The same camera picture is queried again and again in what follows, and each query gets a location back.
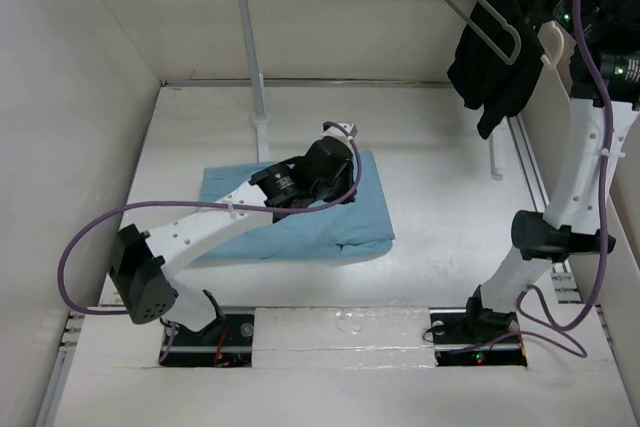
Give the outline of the white plastic hanger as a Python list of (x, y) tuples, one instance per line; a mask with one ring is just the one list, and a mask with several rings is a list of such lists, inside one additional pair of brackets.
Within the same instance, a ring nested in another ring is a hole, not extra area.
[(565, 33), (555, 21), (544, 23), (538, 31), (538, 40), (544, 49), (541, 62), (545, 69), (556, 70), (565, 51)]

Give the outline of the light blue trousers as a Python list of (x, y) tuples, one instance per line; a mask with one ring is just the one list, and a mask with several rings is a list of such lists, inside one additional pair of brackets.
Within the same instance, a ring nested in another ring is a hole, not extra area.
[(205, 253), (205, 259), (323, 260), (383, 255), (395, 240), (374, 154), (360, 152), (363, 172), (355, 201), (287, 217)]

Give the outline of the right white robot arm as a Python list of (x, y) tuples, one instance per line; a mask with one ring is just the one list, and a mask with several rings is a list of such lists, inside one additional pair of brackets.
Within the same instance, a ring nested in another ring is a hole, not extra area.
[(596, 303), (616, 243), (606, 204), (626, 135), (639, 117), (639, 0), (544, 0), (542, 11), (577, 43), (565, 157), (545, 211), (515, 214), (511, 250), (467, 301), (461, 325), (476, 341), (513, 336), (524, 296), (552, 265), (595, 255), (598, 267), (583, 310), (565, 326), (553, 318), (544, 323), (558, 333), (577, 327)]

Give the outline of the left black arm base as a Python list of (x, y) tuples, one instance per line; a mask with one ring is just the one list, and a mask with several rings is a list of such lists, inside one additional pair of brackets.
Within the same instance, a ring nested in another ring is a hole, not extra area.
[(231, 308), (225, 311), (226, 324), (212, 340), (177, 326), (165, 333), (159, 352), (163, 367), (246, 368), (252, 366), (255, 309)]

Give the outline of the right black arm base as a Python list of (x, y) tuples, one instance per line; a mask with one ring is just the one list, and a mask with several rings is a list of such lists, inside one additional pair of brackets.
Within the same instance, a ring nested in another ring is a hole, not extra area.
[(423, 340), (433, 346), (437, 367), (528, 365), (513, 317), (497, 323), (472, 320), (465, 308), (429, 310)]

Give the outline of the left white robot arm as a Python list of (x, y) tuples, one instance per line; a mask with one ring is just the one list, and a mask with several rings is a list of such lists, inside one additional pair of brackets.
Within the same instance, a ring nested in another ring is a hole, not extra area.
[(298, 157), (253, 174), (224, 196), (220, 209), (202, 208), (143, 232), (134, 224), (116, 235), (109, 276), (131, 321), (176, 324), (201, 343), (222, 334), (226, 316), (213, 295), (178, 275), (195, 260), (254, 229), (266, 227), (316, 202), (353, 201), (355, 150), (327, 135)]

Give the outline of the black hanging garment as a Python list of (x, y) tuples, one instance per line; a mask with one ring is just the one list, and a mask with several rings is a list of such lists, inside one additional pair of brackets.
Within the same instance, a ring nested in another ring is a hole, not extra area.
[(466, 108), (482, 109), (477, 131), (488, 139), (503, 118), (518, 115), (527, 105), (543, 68), (544, 49), (525, 19), (524, 0), (486, 0), (521, 38), (521, 52), (512, 65), (505, 64), (470, 28), (465, 27), (447, 76)]

